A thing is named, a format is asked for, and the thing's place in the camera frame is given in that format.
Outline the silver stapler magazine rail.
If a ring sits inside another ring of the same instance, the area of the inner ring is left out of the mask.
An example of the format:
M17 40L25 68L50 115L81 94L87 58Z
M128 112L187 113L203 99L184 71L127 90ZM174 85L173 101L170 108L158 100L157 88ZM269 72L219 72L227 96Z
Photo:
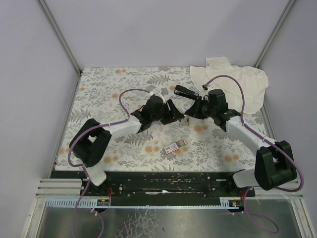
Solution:
M190 126L191 125L191 117L188 115L183 115L183 118L181 118L179 121L180 121L180 124L182 126Z

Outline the black stapler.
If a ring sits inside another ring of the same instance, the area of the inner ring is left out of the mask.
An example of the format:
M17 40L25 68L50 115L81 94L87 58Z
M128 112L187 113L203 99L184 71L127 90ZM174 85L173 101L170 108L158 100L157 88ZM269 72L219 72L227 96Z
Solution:
M196 93L196 92L194 92L192 90L189 90L186 87L181 86L181 85L176 85L175 86L174 94L178 95L178 96L181 96L181 97L184 97L184 98L191 99L191 100L196 100L200 96L198 93Z

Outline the red white staple box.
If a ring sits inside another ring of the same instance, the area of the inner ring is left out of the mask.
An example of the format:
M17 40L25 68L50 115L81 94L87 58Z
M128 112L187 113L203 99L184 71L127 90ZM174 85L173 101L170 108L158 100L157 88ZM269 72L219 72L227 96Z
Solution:
M166 152L166 154L170 154L174 151L179 150L181 147L187 145L187 142L185 139L179 140L177 142L171 143L167 146L164 147L164 150Z

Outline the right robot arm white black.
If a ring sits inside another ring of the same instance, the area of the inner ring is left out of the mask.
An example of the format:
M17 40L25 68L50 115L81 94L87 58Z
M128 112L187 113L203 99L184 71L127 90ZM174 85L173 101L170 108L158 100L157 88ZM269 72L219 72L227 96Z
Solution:
M296 179L297 172L292 164L294 160L290 144L268 138L241 122L241 114L229 109L222 90L211 90L202 97L186 89L182 96L195 101L185 112L186 115L196 119L213 119L214 124L238 138L255 155L253 169L233 174L237 187L259 186L263 190L271 190Z

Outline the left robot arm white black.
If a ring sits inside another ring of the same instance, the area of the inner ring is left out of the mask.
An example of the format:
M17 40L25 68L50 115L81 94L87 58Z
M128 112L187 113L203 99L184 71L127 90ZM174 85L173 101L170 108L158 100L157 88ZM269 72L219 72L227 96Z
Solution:
M184 118L171 100L152 95L146 104L130 113L127 119L109 124L100 124L95 119L87 120L70 142L70 153L81 160L87 179L95 186L106 180L101 166L108 144L122 136L147 130L153 122L170 124Z

